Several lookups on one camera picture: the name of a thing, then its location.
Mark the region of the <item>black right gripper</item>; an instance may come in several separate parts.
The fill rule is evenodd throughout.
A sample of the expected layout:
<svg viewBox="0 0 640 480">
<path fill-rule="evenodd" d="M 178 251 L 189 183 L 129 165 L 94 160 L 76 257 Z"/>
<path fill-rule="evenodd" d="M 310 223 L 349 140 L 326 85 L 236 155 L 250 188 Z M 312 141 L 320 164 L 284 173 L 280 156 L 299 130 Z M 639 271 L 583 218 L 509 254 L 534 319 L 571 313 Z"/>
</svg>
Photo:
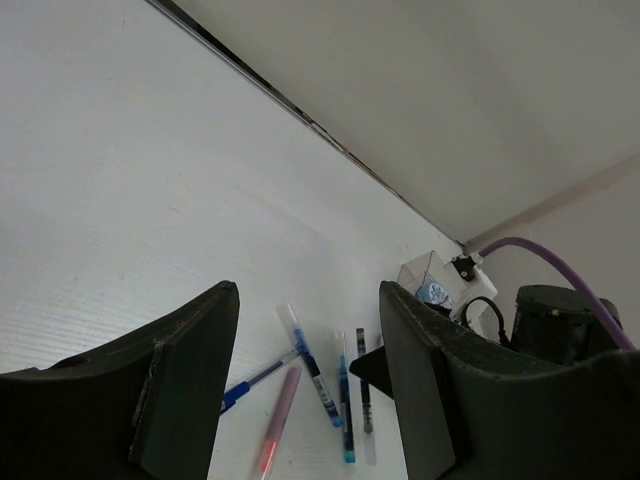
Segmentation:
<svg viewBox="0 0 640 480">
<path fill-rule="evenodd" d="M 510 345 L 519 353 L 566 366 L 618 349 L 578 292 L 549 285 L 519 288 Z"/>
</svg>

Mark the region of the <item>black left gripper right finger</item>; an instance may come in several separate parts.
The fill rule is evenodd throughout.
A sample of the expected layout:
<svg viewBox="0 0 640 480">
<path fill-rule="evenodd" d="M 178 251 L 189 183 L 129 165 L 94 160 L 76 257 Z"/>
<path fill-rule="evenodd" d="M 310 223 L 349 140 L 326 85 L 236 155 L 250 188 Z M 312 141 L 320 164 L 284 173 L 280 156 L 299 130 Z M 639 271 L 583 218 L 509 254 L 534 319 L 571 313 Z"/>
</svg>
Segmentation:
<svg viewBox="0 0 640 480">
<path fill-rule="evenodd" d="M 412 479 L 635 479 L 639 355 L 564 366 L 459 326 L 393 281 L 350 371 L 395 404 Z"/>
</svg>

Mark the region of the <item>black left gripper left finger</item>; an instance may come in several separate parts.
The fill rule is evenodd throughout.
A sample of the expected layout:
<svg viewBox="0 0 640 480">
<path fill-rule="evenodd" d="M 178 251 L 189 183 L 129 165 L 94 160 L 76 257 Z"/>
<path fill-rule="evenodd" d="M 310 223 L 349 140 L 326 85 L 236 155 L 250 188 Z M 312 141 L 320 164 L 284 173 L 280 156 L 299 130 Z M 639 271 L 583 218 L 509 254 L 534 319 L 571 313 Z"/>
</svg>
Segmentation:
<svg viewBox="0 0 640 480">
<path fill-rule="evenodd" d="M 239 318 L 230 281 L 46 369 L 1 377 L 5 479 L 203 479 Z"/>
</svg>

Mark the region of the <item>blue ballpoint pen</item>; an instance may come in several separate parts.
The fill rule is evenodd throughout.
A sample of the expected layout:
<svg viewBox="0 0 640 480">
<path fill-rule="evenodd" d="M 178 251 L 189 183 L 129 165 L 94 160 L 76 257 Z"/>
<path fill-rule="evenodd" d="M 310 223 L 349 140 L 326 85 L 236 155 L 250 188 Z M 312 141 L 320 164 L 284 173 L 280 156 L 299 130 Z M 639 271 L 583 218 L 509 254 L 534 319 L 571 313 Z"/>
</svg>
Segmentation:
<svg viewBox="0 0 640 480">
<path fill-rule="evenodd" d="M 220 414 L 223 415 L 224 413 L 226 413 L 237 403 L 237 401 L 241 397 L 245 396 L 254 386 L 265 380 L 267 377 L 269 377 L 282 367 L 290 364 L 299 356 L 299 352 L 293 349 L 280 356 L 270 364 L 266 365 L 264 368 L 260 369 L 252 376 L 227 389 L 224 392 Z"/>
</svg>

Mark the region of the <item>black gel pen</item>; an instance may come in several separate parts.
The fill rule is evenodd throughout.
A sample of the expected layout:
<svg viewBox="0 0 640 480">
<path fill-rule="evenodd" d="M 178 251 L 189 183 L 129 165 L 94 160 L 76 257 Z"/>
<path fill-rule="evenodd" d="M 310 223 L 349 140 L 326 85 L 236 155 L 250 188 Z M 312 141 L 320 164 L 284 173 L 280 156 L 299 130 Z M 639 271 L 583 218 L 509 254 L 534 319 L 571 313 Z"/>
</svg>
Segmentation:
<svg viewBox="0 0 640 480">
<path fill-rule="evenodd" d="M 364 328 L 356 329 L 356 346 L 358 357 L 363 357 L 367 353 Z M 360 380 L 360 393 L 363 417 L 365 461 L 368 465 L 375 466 L 377 464 L 377 454 L 375 446 L 370 386 L 363 379 Z"/>
</svg>

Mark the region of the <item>teal gel pen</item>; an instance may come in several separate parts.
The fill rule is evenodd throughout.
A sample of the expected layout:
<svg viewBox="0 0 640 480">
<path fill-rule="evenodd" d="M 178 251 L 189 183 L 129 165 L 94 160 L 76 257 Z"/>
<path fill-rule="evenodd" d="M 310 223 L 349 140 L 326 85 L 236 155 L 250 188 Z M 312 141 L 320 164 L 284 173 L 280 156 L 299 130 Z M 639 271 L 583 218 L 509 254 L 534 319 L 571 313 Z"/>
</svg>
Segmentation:
<svg viewBox="0 0 640 480">
<path fill-rule="evenodd" d="M 346 337 L 344 332 L 335 334 L 336 349 L 338 353 L 338 378 L 340 409 L 342 419 L 342 442 L 344 451 L 344 461 L 348 465 L 356 463 L 356 451 L 353 431 L 353 417 L 351 410 L 350 387 L 348 378 L 348 360 L 346 349 Z"/>
</svg>

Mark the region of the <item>pink red gel pen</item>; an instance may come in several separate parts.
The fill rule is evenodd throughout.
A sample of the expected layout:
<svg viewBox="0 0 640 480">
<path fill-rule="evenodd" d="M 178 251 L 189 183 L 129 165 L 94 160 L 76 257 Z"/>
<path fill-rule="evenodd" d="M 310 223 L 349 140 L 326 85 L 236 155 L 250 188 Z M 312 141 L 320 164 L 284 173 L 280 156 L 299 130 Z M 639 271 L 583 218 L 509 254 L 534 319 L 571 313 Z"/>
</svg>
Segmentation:
<svg viewBox="0 0 640 480">
<path fill-rule="evenodd" d="M 268 479 L 271 474 L 301 374 L 299 366 L 291 367 L 287 371 L 250 479 Z"/>
</svg>

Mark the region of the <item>dark blue gel pen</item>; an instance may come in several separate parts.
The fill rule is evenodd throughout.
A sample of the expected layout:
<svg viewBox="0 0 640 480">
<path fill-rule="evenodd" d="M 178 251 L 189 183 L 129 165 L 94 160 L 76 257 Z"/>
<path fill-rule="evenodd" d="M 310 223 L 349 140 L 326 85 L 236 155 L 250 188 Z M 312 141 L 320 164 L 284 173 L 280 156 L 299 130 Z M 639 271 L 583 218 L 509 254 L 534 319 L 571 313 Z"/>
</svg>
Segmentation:
<svg viewBox="0 0 640 480">
<path fill-rule="evenodd" d="M 321 403 L 327 413 L 331 424 L 335 428 L 342 426 L 342 419 L 336 407 L 336 404 L 326 385 L 324 376 L 321 373 L 319 365 L 311 352 L 302 326 L 299 323 L 294 310 L 290 304 L 280 305 L 276 308 L 276 313 L 281 320 L 283 326 L 290 334 L 296 351 L 300 354 L 303 362 L 309 372 L 314 387 L 319 395 Z"/>
</svg>

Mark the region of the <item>blue white round tub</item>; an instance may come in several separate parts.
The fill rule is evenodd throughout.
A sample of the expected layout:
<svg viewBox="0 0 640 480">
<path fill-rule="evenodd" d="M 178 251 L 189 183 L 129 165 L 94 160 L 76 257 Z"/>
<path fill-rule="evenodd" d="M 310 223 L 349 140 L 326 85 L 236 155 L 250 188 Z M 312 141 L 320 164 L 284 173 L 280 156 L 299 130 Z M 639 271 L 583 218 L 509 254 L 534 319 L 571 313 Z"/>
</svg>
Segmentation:
<svg viewBox="0 0 640 480">
<path fill-rule="evenodd" d="M 447 310 L 453 309 L 453 300 L 447 290 L 437 282 L 421 285 L 415 293 L 416 298 L 424 304 L 439 306 Z"/>
</svg>

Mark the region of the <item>clear desk organizer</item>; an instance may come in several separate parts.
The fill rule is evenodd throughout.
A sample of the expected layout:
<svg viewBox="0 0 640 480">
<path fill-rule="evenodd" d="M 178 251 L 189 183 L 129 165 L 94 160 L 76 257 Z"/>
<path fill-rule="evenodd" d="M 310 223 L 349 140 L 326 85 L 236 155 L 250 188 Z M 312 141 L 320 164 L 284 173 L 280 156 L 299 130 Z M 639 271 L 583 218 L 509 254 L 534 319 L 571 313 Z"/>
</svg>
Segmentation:
<svg viewBox="0 0 640 480">
<path fill-rule="evenodd" d="M 432 281 L 441 284 L 447 290 L 454 308 L 465 289 L 465 284 L 455 267 L 451 263 L 445 263 L 435 251 L 402 264 L 397 277 L 397 282 L 414 296 L 421 285 Z"/>
</svg>

